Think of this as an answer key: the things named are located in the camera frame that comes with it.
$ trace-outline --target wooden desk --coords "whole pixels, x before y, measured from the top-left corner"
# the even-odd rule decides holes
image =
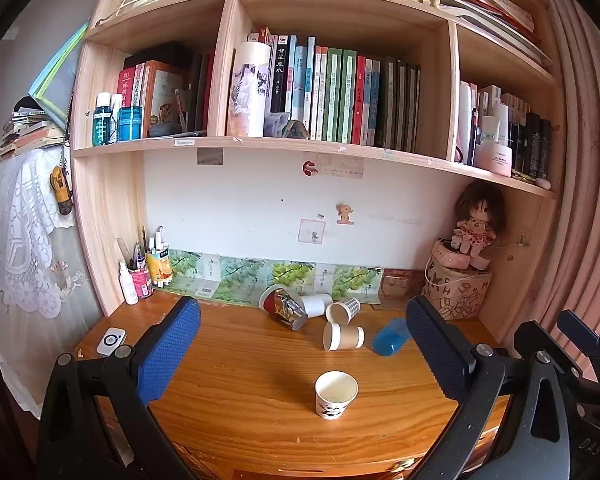
[[[135,306],[122,305],[84,338],[84,358],[95,358],[111,326],[134,344],[176,303],[156,292]],[[265,312],[200,301],[202,325],[173,380],[151,409],[188,458],[223,470],[284,476],[343,476],[389,471],[429,449],[456,408],[445,399],[417,346],[410,340],[392,357],[371,350],[380,329],[398,311],[363,305],[354,319],[365,330],[358,350],[325,352],[324,318],[298,332]],[[477,320],[456,323],[469,340],[494,340]],[[339,420],[315,413],[314,382],[328,370],[356,378],[360,392]],[[485,430],[504,410],[499,400]]]

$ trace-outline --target white wall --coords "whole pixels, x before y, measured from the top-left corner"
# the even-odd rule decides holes
[[[311,155],[225,149],[222,166],[196,150],[144,152],[146,226],[171,248],[224,256],[423,269],[435,239],[451,234],[453,204],[469,178],[382,160],[364,178],[305,176]],[[115,186],[115,182],[106,183]],[[336,224],[349,204],[354,225]],[[298,242],[300,219],[327,222],[323,245]]]
[[[13,105],[27,95],[31,84],[62,47],[86,22],[98,0],[31,0],[12,27],[13,41],[0,42],[0,138]]]

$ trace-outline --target green book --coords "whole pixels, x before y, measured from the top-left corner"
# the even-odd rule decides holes
[[[324,90],[324,121],[322,140],[336,140],[338,129],[338,102],[340,101],[340,65],[342,51],[330,48],[327,51],[327,81]]]
[[[342,75],[340,77],[340,108],[338,110],[338,142],[351,142],[353,101],[356,89],[356,59],[354,50],[342,51]]]

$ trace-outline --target white lotion bottle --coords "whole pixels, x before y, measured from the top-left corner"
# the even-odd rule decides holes
[[[134,280],[124,262],[120,262],[120,286],[122,287],[122,294],[125,297],[126,304],[135,305],[138,302],[138,294],[136,294]]]

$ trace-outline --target white electronic device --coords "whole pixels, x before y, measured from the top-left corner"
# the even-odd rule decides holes
[[[98,344],[96,351],[100,355],[111,355],[126,339],[126,332],[121,328],[109,328]]]

